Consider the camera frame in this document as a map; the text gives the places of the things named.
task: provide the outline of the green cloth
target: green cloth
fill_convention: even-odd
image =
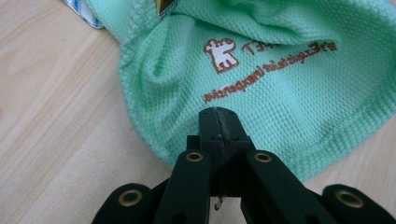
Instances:
[[[396,111],[396,9],[380,0],[88,1],[121,43],[134,126],[169,164],[198,112],[235,111],[259,149],[306,180]]]

